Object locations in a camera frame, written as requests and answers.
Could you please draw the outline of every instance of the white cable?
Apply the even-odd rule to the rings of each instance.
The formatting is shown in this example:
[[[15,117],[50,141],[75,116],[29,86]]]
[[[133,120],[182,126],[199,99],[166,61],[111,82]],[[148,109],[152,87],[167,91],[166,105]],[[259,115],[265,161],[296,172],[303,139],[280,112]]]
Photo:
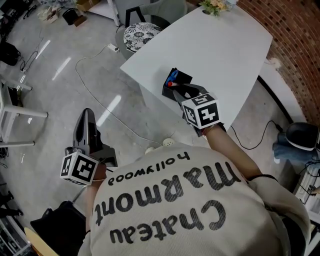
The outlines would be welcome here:
[[[118,117],[116,117],[109,109],[107,109],[104,105],[102,105],[102,104],[100,103],[100,101],[91,93],[91,91],[89,91],[89,89],[88,89],[88,88],[86,87],[86,85],[85,85],[85,82],[82,80],[80,74],[78,73],[78,71],[77,71],[77,65],[78,65],[78,63],[79,63],[80,61],[82,61],[82,60],[84,60],[84,59],[93,59],[93,58],[97,57],[100,53],[102,53],[102,51],[103,51],[107,46],[108,46],[108,44],[107,44],[106,46],[104,46],[104,47],[102,48],[102,50],[99,51],[99,52],[98,52],[96,55],[94,55],[94,56],[91,56],[91,57],[83,57],[83,58],[79,59],[79,60],[77,61],[77,63],[75,64],[75,67],[74,67],[75,72],[78,74],[78,76],[79,76],[79,78],[80,78],[80,80],[81,80],[84,88],[88,91],[88,93],[95,99],[96,102],[98,102],[105,110],[107,110],[115,119],[117,119],[121,124],[123,124],[126,128],[128,128],[133,134],[135,134],[135,135],[138,136],[139,138],[141,138],[141,139],[143,139],[143,140],[146,140],[146,141],[149,141],[149,142],[153,142],[153,143],[159,144],[159,145],[162,146],[162,144],[159,143],[159,142],[156,142],[156,141],[151,140],[151,139],[148,139],[148,138],[144,138],[144,137],[140,136],[139,134],[137,134],[137,133],[136,133],[135,131],[133,131],[130,127],[128,127],[124,122],[122,122]]]

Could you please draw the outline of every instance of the person's leg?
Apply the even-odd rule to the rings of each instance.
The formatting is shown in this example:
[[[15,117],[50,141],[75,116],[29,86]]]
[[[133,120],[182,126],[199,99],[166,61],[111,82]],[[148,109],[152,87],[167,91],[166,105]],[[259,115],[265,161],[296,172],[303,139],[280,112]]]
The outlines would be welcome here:
[[[274,143],[272,146],[273,156],[275,159],[288,159],[292,162],[307,163],[316,161],[318,157],[315,151],[307,151],[294,146],[285,146]]]
[[[8,191],[7,195],[0,196],[0,207],[3,206],[5,203],[9,202],[11,199],[14,199],[14,196]]]
[[[293,145],[290,144],[290,142],[287,140],[286,133],[285,132],[279,132],[277,136],[278,144],[288,147],[293,147]]]
[[[20,216],[24,215],[21,210],[12,210],[12,209],[4,209],[0,208],[0,218],[4,218],[6,216]]]

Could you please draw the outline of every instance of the black shoe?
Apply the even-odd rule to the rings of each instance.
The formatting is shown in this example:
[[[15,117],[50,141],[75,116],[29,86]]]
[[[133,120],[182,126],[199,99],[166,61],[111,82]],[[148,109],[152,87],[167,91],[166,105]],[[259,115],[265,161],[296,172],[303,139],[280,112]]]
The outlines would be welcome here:
[[[10,191],[8,191],[8,196],[10,197],[10,200],[15,199],[14,196],[11,194]]]
[[[18,209],[17,211],[19,212],[19,216],[23,216],[24,215],[24,213],[20,209]]]

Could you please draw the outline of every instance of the sleeve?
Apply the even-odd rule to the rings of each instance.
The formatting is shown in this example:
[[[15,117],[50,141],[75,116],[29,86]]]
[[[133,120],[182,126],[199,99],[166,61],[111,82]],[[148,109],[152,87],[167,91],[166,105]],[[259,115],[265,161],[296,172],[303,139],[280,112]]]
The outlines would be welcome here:
[[[78,256],[92,256],[91,249],[90,249],[90,232],[88,232],[85,235],[85,238],[83,239],[83,243],[80,247],[80,250],[78,252]]]
[[[294,194],[281,186],[271,175],[252,177],[249,180],[249,186],[261,197],[266,206],[275,209],[279,215],[287,217],[282,219],[285,225],[288,221],[293,221],[300,228],[306,244],[309,243],[310,219],[305,206]]]

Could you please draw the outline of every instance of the cardboard box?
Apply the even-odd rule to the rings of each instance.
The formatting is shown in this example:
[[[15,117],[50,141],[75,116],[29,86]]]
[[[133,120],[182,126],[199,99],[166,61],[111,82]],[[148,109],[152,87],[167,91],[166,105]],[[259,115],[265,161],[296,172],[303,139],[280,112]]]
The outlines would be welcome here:
[[[84,23],[87,20],[87,17],[80,15],[74,22],[73,24],[78,27],[80,26],[82,23]]]
[[[59,18],[58,13],[56,12],[53,16],[48,17],[47,20],[44,21],[45,24],[51,24],[53,22],[55,22],[57,19]]]
[[[78,10],[86,12],[90,10],[92,6],[95,6],[99,2],[100,0],[78,0],[76,2],[76,7],[78,8]]]

